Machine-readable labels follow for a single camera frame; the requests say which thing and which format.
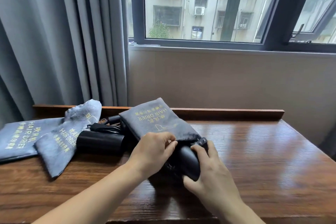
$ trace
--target right hand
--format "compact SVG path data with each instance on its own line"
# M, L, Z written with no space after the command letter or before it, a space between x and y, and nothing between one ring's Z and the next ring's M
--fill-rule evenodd
M220 160L213 142L208 141L209 155L199 145L193 145L191 148L197 152L201 175L196 182L187 176L183 177L187 190L195 194L204 207L220 219L241 212L245 204L240 198L229 170Z

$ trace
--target finger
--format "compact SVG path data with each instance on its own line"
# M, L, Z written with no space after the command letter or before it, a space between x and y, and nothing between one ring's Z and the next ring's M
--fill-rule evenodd
M218 158L218 152L213 141L208 140L208 154L210 158Z
M209 156L203 147L196 144L196 145L191 146L191 149L197 153L197 157L198 157L200 165L204 163L205 161L207 161L207 159L209 159Z
M191 180L189 177L186 175L183 175L183 184L187 190L189 190L191 193L196 194L198 189L197 189L197 182L194 182Z
M166 143L168 140L175 141L176 137L170 132L161 132L158 133L158 136Z
M164 156L166 159L168 159L171 156L171 154L173 154L176 145L177 145L177 141L173 141L173 142L170 142L170 144L166 147L164 151Z

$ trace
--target left hand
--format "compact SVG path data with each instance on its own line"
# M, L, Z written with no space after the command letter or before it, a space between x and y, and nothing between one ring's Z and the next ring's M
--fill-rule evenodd
M142 177L147 179L163 167L176 145L177 141L172 133L149 132L141 137L127 163L136 167Z

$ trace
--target air conditioner unit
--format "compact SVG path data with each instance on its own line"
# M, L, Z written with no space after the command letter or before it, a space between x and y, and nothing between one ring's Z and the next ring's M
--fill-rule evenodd
M195 6L195 15L204 15L205 7Z

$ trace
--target forearm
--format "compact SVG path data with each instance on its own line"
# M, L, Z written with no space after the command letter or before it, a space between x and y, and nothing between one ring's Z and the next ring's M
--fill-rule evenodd
M229 213L223 213L220 217L221 223L231 224L265 224L256 213L243 202L237 204Z
M128 163L39 218L34 224L106 223L144 177Z

